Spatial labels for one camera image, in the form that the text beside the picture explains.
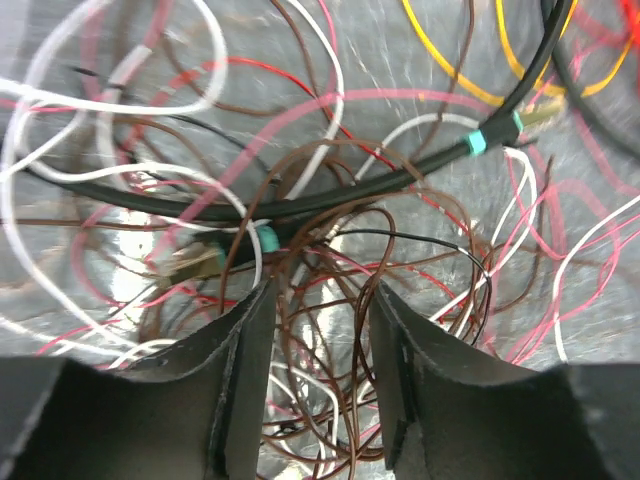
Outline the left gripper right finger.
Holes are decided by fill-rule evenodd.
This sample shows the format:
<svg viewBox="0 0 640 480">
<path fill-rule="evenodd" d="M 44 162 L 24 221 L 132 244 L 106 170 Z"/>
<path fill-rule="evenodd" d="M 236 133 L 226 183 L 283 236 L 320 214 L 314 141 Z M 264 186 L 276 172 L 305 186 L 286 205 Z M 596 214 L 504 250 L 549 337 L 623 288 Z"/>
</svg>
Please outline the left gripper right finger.
<svg viewBox="0 0 640 480">
<path fill-rule="evenodd" d="M 492 357 L 388 286 L 369 308 L 386 467 L 399 479 L 635 479 L 639 367 L 533 371 Z"/>
</svg>

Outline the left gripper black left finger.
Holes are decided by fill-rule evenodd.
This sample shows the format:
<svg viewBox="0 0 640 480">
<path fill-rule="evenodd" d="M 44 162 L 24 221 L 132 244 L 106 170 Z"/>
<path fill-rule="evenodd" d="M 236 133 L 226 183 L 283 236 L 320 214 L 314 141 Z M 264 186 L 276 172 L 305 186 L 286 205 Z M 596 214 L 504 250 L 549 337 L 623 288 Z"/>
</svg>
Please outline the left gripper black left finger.
<svg viewBox="0 0 640 480">
<path fill-rule="evenodd" d="M 252 479 L 275 327 L 265 281 L 228 313 L 122 370 L 1 361 L 5 479 Z"/>
</svg>

